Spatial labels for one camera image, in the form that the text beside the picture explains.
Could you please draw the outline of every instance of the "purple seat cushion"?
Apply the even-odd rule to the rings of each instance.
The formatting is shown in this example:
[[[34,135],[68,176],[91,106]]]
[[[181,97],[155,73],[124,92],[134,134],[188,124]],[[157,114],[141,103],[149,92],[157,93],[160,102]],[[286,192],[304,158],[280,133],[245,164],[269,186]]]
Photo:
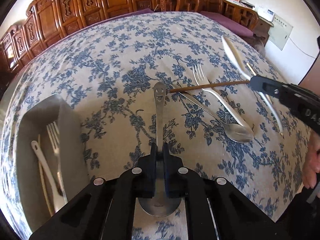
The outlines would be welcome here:
[[[209,19],[212,19],[212,20],[220,23],[222,26],[231,30],[234,34],[236,34],[238,36],[241,36],[241,37],[252,37],[253,36],[252,31],[250,31],[246,27],[240,25],[239,23],[236,23],[233,20],[223,16],[222,14],[213,13],[213,12],[206,12],[206,11],[201,11],[200,14],[208,17]]]
[[[143,10],[132,12],[132,13],[126,13],[126,14],[123,14],[123,15],[119,15],[119,16],[115,16],[115,17],[109,18],[109,19],[106,20],[106,22],[113,21],[113,20],[116,20],[116,19],[121,19],[121,18],[128,17],[128,16],[131,16],[131,15],[139,15],[139,14],[145,14],[145,13],[153,13],[153,10],[151,10],[150,8],[147,8],[147,9],[143,9]]]

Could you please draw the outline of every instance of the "screw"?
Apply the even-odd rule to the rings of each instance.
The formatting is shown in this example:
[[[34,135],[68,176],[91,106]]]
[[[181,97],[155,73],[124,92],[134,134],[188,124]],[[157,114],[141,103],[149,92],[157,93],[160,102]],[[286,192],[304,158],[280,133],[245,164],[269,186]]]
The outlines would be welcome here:
[[[142,172],[142,169],[139,168],[139,167],[135,167],[135,168],[133,168],[131,171],[132,171],[133,174],[139,174],[139,173]]]
[[[185,168],[185,167],[181,167],[181,168],[178,169],[178,172],[181,173],[181,174],[186,174],[186,173],[188,173],[188,169]]]
[[[103,181],[103,178],[96,178],[96,179],[93,181],[93,184],[99,186],[99,185],[103,184],[103,182],[104,182],[104,181]]]
[[[227,183],[227,180],[225,178],[217,178],[217,183],[219,185],[225,185]]]

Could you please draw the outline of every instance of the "table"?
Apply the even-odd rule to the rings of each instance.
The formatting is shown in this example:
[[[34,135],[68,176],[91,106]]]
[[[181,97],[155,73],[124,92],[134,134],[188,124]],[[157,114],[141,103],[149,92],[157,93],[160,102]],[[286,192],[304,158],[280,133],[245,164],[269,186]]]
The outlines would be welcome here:
[[[134,167],[156,138],[153,85],[195,85],[192,66],[201,62],[212,82],[241,80],[226,57],[221,35],[229,35],[245,61],[263,76],[282,80],[252,47],[197,13],[165,12],[90,26],[52,46],[27,67],[10,103],[1,143],[0,207],[15,231],[31,234],[19,199],[15,171],[16,135],[23,114],[60,93],[80,116],[84,159],[90,177],[106,180]],[[217,120],[178,94],[164,107],[164,142],[201,177],[223,176],[276,221],[301,184],[310,129],[273,99],[284,136],[258,93],[248,85],[217,88],[253,128],[255,139],[227,138]],[[235,122],[215,97],[193,91],[224,122]],[[150,217],[136,205],[133,239],[187,239],[185,209]]]

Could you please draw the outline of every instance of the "wooden chopstick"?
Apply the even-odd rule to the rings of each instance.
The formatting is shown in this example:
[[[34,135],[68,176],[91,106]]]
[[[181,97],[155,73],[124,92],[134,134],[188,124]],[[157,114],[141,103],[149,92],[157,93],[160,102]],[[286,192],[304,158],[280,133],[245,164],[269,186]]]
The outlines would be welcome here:
[[[170,89],[169,93],[177,93],[177,92],[184,92],[184,91],[190,91],[190,90],[198,90],[198,89],[202,89],[202,88],[224,87],[224,86],[248,84],[248,83],[250,83],[249,80],[214,83],[214,84],[207,84],[207,85],[194,86],[194,87],[183,87],[183,88]]]

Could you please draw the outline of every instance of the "person's hand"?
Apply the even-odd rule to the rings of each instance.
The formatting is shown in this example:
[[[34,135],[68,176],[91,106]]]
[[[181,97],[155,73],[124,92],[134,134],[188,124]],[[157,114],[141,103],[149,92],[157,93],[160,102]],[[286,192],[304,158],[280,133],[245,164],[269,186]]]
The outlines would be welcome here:
[[[320,136],[315,132],[311,132],[310,140],[308,143],[308,152],[306,160],[302,168],[302,182],[306,188],[314,188],[317,183],[317,173],[320,173]]]

